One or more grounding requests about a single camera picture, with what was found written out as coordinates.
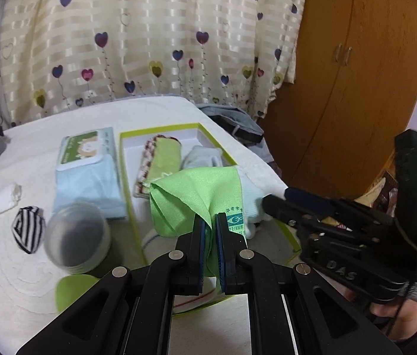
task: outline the green cloth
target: green cloth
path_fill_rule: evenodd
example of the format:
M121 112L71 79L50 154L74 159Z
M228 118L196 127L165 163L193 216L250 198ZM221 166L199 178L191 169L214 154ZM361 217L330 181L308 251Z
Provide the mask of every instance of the green cloth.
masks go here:
M148 176L144 180L144 192L149 192L149 184L181 169L181 143L173 138L158 137L155 141L154 157Z
M149 201L153 225L165 237L192 231L197 213L210 226L205 239L205 276L219 273L215 215L227 214L230 231L245 236L240 178L235 167L184 169L151 183Z
M58 313L67 309L96 282L98 279L91 275L70 275L59 280L55 286L55 306Z

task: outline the wardrobe handle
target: wardrobe handle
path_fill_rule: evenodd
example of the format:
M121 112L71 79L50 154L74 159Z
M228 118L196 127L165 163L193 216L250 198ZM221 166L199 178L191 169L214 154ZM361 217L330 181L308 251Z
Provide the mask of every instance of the wardrobe handle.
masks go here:
M348 59L350 58L350 52L352 51L352 47L348 47L347 51L345 52L345 65L348 64Z
M338 62L338 58L340 56L340 50L342 49L342 43L338 44L337 47L335 48L335 53L333 58L335 59L335 62Z

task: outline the screw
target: screw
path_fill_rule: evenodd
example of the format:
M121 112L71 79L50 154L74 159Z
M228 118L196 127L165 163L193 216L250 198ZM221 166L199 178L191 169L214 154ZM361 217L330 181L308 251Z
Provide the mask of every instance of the screw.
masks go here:
M240 251L240 257L243 259L253 259L254 252L250 249L243 249Z
M169 252L169 258L172 260L179 260L184 257L184 253L182 251L179 251L178 249L175 249L174 251Z
M306 263L300 263L296 265L296 271L301 275L309 275L310 267Z
M115 268L113 268L113 271L111 272L111 274L114 277L123 277L123 276L126 275L127 272L128 271L125 267L115 267Z

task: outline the curtain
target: curtain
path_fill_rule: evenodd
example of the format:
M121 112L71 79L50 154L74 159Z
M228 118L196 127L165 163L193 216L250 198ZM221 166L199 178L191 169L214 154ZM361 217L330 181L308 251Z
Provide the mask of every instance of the curtain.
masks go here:
M263 117L288 72L304 0L6 0L1 76L17 124L177 94Z

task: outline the cartoon illustration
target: cartoon illustration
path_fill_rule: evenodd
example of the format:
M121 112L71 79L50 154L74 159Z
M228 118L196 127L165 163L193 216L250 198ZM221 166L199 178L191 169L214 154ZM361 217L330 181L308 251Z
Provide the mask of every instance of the cartoon illustration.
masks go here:
M84 157L92 157L95 156L98 153L98 136L93 136L91 138L84 138L83 140L78 142L79 148L77 149L77 152L80 156L78 156L80 159Z

